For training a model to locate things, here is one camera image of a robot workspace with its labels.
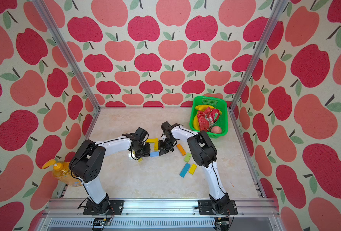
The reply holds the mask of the short yellow block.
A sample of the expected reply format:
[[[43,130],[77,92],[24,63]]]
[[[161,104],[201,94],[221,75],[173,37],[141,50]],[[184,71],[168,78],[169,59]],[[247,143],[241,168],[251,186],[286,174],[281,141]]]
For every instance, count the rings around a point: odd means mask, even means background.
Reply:
[[[155,143],[154,143],[154,150],[155,150],[155,151],[158,151],[158,150],[159,150],[158,142],[155,142]]]

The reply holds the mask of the long yellow block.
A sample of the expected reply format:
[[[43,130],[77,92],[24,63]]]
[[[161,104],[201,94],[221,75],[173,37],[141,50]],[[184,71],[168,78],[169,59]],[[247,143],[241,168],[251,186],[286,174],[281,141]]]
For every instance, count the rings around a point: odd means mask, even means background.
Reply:
[[[146,143],[156,143],[156,142],[158,142],[158,141],[159,141],[158,138],[151,138],[151,139],[147,139],[145,142],[146,142]]]

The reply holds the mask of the light blue block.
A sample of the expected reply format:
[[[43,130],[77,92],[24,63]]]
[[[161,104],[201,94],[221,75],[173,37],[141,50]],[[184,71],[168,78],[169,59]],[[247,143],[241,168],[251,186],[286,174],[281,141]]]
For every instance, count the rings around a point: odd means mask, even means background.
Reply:
[[[159,156],[159,151],[154,151],[150,153],[150,157],[158,157]]]

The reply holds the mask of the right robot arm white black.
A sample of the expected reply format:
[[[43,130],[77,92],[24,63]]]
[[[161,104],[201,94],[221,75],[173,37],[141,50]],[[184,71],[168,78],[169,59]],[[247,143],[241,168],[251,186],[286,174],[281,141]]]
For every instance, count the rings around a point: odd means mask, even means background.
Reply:
[[[159,140],[159,155],[174,151],[178,140],[188,143],[194,162],[202,168],[209,186],[211,206],[216,214],[223,214],[227,210],[230,198],[224,189],[217,167],[217,149],[205,131],[191,131],[175,123],[164,122]]]

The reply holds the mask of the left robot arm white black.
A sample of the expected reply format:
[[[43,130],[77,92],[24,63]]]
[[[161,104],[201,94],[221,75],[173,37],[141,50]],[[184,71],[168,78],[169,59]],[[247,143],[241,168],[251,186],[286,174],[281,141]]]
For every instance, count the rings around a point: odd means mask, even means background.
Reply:
[[[82,181],[89,202],[98,209],[108,207],[108,194],[103,189],[99,178],[104,158],[121,151],[130,151],[134,154],[135,160],[138,160],[150,156],[151,146],[131,136],[97,142],[85,140],[69,164],[74,177]]]

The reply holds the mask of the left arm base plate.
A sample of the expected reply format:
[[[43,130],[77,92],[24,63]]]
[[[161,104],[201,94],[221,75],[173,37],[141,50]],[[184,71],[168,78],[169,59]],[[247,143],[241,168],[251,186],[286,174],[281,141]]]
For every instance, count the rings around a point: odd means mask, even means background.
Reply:
[[[100,204],[88,200],[83,214],[87,216],[111,216],[114,214],[117,216],[122,214],[123,204],[124,200],[108,200]]]

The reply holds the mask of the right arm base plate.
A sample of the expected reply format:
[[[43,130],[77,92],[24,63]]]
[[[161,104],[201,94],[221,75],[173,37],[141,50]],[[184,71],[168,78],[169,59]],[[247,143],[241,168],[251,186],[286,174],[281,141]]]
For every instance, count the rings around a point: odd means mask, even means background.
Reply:
[[[221,206],[217,202],[212,200],[198,200],[197,206],[194,209],[198,210],[199,215],[202,216],[227,216],[227,215],[237,215],[237,206],[234,200],[229,200],[228,202],[223,202]]]

